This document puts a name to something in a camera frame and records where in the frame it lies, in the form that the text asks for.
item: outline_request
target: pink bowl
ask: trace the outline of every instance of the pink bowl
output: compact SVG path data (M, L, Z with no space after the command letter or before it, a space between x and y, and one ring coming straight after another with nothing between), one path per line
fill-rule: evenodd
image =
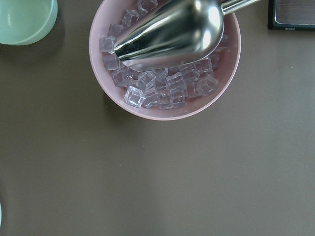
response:
M235 14L225 16L225 33L228 34L228 49L220 55L220 67L215 71L219 79L217 91L206 97L188 101L178 109L161 111L158 108L135 108L125 103L126 88L115 87L110 74L105 70L99 50L99 38L108 33L110 24L119 24L126 9L134 9L137 0L104 0L100 5L91 28L89 50L94 74L105 93L120 107L137 116L154 120L175 120L192 116L214 103L226 90L235 74L241 52L241 34Z

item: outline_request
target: bowl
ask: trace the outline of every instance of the bowl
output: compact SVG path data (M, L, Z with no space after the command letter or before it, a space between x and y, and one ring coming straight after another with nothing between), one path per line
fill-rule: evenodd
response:
M57 18L57 0L1 0L0 43L27 45L45 37Z
M197 114L213 104L230 84L238 66L241 52L241 34L234 13L224 17L224 32L228 34L228 48L220 53L220 67L215 71L219 80L216 92L187 101L186 106L178 109L159 110L158 108L136 108L125 103L126 88L115 87L111 75L105 70L99 38L108 33L110 24L120 24L126 9L135 9L137 0L104 0L100 5L90 32L89 52L94 74L105 93L120 107L142 118L153 120L176 120Z

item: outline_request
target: ice scoop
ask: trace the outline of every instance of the ice scoop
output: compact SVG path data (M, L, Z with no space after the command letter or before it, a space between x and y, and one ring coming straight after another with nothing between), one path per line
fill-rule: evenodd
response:
M117 38L115 53L136 71L198 61L219 44L224 15L259 0L168 0Z

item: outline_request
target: mint green bowl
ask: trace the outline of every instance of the mint green bowl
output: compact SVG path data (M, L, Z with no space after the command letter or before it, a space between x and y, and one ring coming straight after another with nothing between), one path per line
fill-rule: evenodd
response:
M55 24L57 0L0 0L0 43L27 45L45 37Z

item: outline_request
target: scoop handle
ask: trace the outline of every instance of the scoop handle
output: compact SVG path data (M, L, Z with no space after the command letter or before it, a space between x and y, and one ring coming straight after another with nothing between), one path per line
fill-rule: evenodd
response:
M230 14L259 0L226 0L221 3L223 15Z

